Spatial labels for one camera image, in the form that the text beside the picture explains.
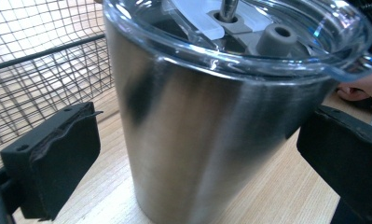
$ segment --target clear plastic lid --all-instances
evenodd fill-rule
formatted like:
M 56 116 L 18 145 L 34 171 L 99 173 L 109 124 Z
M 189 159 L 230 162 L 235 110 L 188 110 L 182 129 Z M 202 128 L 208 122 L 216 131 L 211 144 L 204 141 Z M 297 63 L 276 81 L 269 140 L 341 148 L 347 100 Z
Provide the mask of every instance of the clear plastic lid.
M 184 66 L 339 80 L 372 71 L 372 26 L 345 1 L 241 0 L 230 20 L 223 1 L 107 0 L 104 12 L 131 41 Z

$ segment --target metal wire mesh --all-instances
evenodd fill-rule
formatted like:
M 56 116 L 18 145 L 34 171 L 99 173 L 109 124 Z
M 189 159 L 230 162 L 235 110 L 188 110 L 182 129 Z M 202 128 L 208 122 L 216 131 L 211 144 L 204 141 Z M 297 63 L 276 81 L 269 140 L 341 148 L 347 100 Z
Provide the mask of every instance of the metal wire mesh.
M 0 150 L 112 86 L 101 5 L 0 0 Z

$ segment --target wooden table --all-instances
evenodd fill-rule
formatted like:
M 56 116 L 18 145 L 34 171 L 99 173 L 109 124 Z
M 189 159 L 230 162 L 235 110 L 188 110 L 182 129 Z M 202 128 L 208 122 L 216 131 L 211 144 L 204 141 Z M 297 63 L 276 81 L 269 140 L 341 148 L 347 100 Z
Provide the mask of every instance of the wooden table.
M 365 122 L 372 114 L 333 94 L 325 102 Z M 53 223 L 152 223 L 133 193 L 131 170 L 114 88 L 95 101 L 102 151 Z M 329 223 L 336 193 L 296 150 L 296 132 L 214 223 Z M 26 220 L 18 210 L 17 223 Z

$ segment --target stainless steel container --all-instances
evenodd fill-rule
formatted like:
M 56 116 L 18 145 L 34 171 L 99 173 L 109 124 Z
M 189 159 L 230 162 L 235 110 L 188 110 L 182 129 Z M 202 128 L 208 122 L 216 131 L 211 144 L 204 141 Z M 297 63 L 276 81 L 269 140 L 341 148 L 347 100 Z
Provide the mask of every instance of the stainless steel container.
M 157 223 L 208 223 L 333 90 L 330 76 L 372 72 L 372 29 L 344 1 L 240 2 L 296 34 L 275 57 L 255 51 L 264 31 L 245 16 L 247 32 L 218 21 L 217 38 L 176 2 L 105 1 L 107 41 L 140 207 Z

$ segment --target metal shaft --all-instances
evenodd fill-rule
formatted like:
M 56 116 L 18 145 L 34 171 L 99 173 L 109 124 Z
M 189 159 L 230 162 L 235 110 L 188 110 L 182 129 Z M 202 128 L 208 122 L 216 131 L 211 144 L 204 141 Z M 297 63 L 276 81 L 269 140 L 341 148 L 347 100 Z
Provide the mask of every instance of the metal shaft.
M 233 22 L 238 2 L 239 0 L 223 0 L 219 20 L 223 22 Z

